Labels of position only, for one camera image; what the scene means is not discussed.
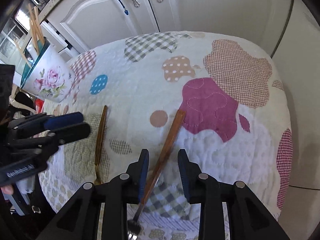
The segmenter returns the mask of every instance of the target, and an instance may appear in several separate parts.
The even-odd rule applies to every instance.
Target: finger
[[[13,187],[11,185],[1,187],[1,190],[4,194],[7,194],[7,195],[13,194]]]

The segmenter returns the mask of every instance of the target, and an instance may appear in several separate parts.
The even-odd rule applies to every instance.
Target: pink rose
[[[37,89],[38,91],[40,91],[43,83],[44,83],[44,80],[43,80],[43,79],[36,79],[36,80],[33,82],[33,86],[35,87],[35,89]]]
[[[64,83],[64,79],[60,78],[60,67],[58,70],[50,69],[44,79],[46,89],[58,88]]]

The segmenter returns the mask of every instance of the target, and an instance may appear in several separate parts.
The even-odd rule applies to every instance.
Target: gold spoon
[[[103,111],[102,111],[100,123],[99,123],[97,141],[96,141],[96,150],[94,155],[94,169],[96,171],[97,178],[94,181],[95,185],[100,185],[103,183],[100,177],[99,164],[100,164],[101,153],[102,153],[103,134],[104,134],[104,127],[106,123],[106,117],[107,117],[107,109],[108,109],[107,106],[103,107]]]

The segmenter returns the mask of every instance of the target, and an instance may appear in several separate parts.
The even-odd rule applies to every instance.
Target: bucket
[[[29,61],[32,68],[25,65],[21,88],[43,101],[48,99],[59,103],[71,90],[75,73],[46,38],[43,46],[40,42],[38,44],[40,54],[36,61]]]

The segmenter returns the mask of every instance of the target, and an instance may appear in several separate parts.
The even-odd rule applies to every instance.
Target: blue polka dot patch
[[[90,93],[93,95],[100,93],[106,87],[107,81],[108,77],[106,75],[97,76],[92,82]]]

